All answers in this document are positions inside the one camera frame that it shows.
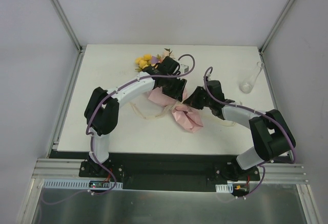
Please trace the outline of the pink and purple wrapping paper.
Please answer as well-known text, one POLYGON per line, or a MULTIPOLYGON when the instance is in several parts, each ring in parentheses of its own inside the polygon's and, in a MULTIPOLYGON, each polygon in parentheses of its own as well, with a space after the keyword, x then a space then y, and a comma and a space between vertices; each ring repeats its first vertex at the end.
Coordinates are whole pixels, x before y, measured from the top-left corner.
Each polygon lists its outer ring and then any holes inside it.
POLYGON ((165 112, 172 114, 175 122, 188 132, 194 133, 203 127, 199 112, 180 101, 162 93, 162 88, 152 90, 148 100, 164 107, 165 112))

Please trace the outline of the yellow and pink flower bunch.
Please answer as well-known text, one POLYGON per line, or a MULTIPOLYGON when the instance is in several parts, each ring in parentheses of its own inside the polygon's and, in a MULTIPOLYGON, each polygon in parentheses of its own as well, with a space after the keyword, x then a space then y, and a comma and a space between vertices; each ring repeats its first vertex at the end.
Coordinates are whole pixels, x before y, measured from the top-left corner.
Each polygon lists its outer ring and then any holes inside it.
POLYGON ((138 57, 135 60, 136 72, 141 72, 145 67, 157 67, 158 64, 162 63, 166 57, 175 58, 173 51, 170 48, 164 48, 164 52, 160 55, 145 54, 141 57, 138 57))

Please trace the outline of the cream printed ribbon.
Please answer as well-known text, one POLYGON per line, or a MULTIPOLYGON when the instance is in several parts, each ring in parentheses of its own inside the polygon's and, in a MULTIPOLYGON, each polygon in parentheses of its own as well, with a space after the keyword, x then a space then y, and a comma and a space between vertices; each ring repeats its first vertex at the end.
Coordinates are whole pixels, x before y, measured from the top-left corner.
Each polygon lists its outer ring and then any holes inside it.
MULTIPOLYGON (((155 114, 150 115, 150 114, 144 114, 136 104, 134 104, 132 102, 130 102, 129 104, 130 104, 132 110, 134 111, 134 113, 137 116, 139 116, 140 118, 145 119, 145 120, 155 120, 155 119, 164 118, 167 114, 171 115, 171 113, 163 111, 164 107, 162 108, 162 110, 159 113, 155 113, 155 114)), ((205 118, 205 119, 208 119, 210 121, 214 121, 214 123, 217 123, 217 124, 219 124, 220 126, 223 126, 223 127, 233 127, 233 126, 236 125, 236 122, 234 122, 234 121, 224 121, 224 120, 216 119, 215 117, 210 118, 208 115, 201 115, 200 114, 200 116, 201 116, 201 120, 203 118, 205 118)))

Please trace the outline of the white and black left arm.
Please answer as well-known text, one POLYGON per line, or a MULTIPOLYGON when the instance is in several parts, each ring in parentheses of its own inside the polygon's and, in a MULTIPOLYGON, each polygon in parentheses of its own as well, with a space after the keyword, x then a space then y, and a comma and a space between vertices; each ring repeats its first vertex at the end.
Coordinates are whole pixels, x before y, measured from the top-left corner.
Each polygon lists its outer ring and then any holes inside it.
POLYGON ((118 123, 119 110, 134 98, 160 88, 168 97, 182 101, 187 80, 183 77, 191 73, 194 66, 184 73, 178 61, 166 57, 163 62, 142 68, 141 72, 120 87, 105 90, 94 89, 84 111, 87 121, 86 134, 91 137, 89 156, 93 163, 91 172, 96 177, 104 177, 108 172, 109 135, 118 123))

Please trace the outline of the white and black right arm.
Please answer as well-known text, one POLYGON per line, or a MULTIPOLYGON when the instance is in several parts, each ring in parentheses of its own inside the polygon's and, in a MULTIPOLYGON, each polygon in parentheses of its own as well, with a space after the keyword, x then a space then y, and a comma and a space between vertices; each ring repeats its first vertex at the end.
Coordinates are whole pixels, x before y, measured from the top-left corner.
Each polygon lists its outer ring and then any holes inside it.
POLYGON ((253 166, 293 151, 296 146, 280 111, 260 112, 226 99, 218 80, 210 80, 203 87, 197 87, 183 103, 198 110, 207 107, 214 116, 250 129, 253 146, 238 155, 231 166, 231 176, 236 180, 247 177, 253 166))

